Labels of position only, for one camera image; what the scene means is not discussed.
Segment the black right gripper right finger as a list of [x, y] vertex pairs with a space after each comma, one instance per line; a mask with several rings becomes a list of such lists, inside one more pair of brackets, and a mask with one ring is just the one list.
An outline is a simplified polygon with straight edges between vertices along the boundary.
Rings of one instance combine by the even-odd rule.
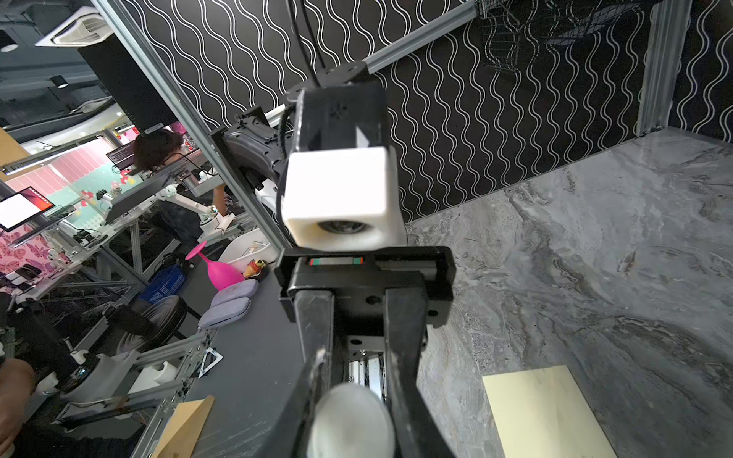
[[389, 368], [387, 394], [398, 457], [454, 457], [435, 425], [414, 379], [398, 368]]

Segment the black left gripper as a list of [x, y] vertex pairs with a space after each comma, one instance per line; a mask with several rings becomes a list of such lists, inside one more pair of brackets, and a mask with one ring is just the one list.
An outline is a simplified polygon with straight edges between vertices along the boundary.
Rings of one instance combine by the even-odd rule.
[[391, 401], [403, 401], [406, 388], [415, 386], [426, 321], [441, 327], [449, 320], [456, 266], [447, 246], [332, 253], [290, 248], [282, 253], [274, 274], [288, 320], [297, 319], [317, 395], [325, 395], [349, 375], [344, 325], [349, 335], [381, 333], [386, 296], [387, 391]]

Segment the cream envelope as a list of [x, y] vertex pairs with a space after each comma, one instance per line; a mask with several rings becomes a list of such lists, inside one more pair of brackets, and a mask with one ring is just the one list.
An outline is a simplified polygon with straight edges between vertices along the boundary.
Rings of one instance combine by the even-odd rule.
[[506, 457], [614, 457], [567, 366], [482, 378]]

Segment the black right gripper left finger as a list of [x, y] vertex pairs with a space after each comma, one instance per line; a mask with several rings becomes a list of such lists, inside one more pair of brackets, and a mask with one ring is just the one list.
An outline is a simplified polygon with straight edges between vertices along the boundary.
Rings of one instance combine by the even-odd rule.
[[329, 352], [320, 348], [307, 359], [283, 412], [256, 457], [305, 457], [317, 405], [328, 391]]

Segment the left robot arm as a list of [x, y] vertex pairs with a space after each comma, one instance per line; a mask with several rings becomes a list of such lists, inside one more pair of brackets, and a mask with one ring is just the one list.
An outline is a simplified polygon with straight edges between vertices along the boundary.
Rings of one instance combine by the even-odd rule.
[[361, 352], [385, 359], [387, 394], [416, 388], [429, 326], [454, 299], [450, 249], [408, 244], [387, 95], [376, 81], [305, 85], [281, 129], [260, 109], [213, 133], [240, 186], [276, 185], [275, 213], [291, 244], [274, 272], [305, 352], [326, 351], [335, 382]]

